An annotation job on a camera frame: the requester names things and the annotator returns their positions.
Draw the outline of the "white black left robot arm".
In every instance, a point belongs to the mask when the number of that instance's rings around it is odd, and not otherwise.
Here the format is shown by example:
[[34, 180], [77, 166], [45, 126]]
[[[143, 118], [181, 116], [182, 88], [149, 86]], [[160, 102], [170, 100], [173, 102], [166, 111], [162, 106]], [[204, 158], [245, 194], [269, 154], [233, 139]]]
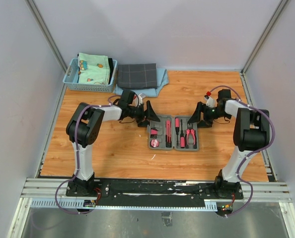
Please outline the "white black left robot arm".
[[133, 119], [138, 127], [146, 127], [151, 121], [160, 122], [150, 101], [143, 103], [138, 95], [130, 90], [123, 91], [120, 98], [108, 105], [80, 103], [71, 117], [66, 134], [74, 148], [75, 170], [68, 181], [66, 196], [107, 197], [110, 185], [96, 181], [92, 168], [92, 148], [101, 125], [105, 121]]

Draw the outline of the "grey plastic tool case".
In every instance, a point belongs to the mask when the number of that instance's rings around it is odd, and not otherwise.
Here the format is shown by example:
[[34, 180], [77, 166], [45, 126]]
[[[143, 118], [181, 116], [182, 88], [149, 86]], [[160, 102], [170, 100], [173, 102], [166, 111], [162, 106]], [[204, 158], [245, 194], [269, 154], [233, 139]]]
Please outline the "grey plastic tool case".
[[[180, 148], [180, 131], [179, 134], [177, 135], [175, 132], [175, 118], [180, 119], [180, 130], [183, 128], [184, 130], [184, 136], [186, 135], [186, 129], [187, 129], [187, 122], [189, 120], [189, 116], [170, 116], [170, 115], [158, 115], [160, 118], [160, 122], [155, 122], [151, 121], [150, 125], [147, 126], [147, 132], [148, 132], [148, 148], [154, 149], [154, 150], [172, 150], [175, 149], [177, 151], [189, 151], [189, 152], [196, 152], [200, 149], [200, 140], [199, 140], [199, 133], [198, 133], [198, 127], [197, 123], [191, 123], [194, 130], [196, 131], [196, 139], [197, 139], [197, 148]], [[165, 139], [165, 134], [166, 134], [166, 121], [170, 120], [171, 121], [171, 148], [166, 147], [166, 139]], [[158, 135], [157, 135], [157, 140], [159, 141], [159, 146], [157, 148], [152, 148], [150, 146], [151, 138], [150, 138], [150, 130], [151, 128], [155, 127], [158, 129]]]

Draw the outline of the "pink black pliers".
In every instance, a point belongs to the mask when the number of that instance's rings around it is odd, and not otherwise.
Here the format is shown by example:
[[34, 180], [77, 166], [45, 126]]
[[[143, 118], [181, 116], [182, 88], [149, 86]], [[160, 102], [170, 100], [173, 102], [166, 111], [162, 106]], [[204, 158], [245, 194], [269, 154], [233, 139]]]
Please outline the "pink black pliers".
[[197, 148], [196, 131], [194, 130], [192, 124], [187, 124], [186, 135], [185, 135], [185, 148]]

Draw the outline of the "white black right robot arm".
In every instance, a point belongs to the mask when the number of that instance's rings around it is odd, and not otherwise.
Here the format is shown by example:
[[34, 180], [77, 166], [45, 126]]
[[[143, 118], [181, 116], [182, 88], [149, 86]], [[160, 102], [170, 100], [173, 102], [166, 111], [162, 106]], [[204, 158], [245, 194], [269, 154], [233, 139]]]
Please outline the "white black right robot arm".
[[211, 92], [204, 96], [205, 102], [198, 102], [189, 123], [199, 128], [211, 127], [219, 118], [235, 118], [233, 131], [234, 151], [227, 165], [220, 170], [215, 181], [205, 187], [199, 187], [200, 197], [218, 199], [241, 199], [242, 174], [251, 159], [267, 149], [275, 138], [275, 128], [270, 120], [270, 112], [257, 109], [244, 103], [240, 98], [232, 98], [232, 89], [222, 89], [214, 100]]

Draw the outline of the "pink utility knife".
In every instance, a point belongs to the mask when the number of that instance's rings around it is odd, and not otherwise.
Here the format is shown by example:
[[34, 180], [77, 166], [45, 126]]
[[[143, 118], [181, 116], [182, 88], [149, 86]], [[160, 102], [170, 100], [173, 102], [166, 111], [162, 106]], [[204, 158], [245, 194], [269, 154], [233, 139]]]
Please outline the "pink utility knife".
[[166, 134], [165, 134], [165, 139], [166, 139], [166, 147], [171, 148], [171, 121], [167, 120], [166, 121]]

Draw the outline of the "pink hex key set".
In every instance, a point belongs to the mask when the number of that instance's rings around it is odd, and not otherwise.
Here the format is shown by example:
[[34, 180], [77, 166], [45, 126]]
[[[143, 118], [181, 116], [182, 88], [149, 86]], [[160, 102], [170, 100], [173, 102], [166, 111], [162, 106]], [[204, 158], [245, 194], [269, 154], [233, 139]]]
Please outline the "pink hex key set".
[[157, 139], [157, 135], [158, 135], [158, 129], [156, 129], [155, 127], [151, 128], [151, 130], [150, 130], [150, 138], [151, 139]]

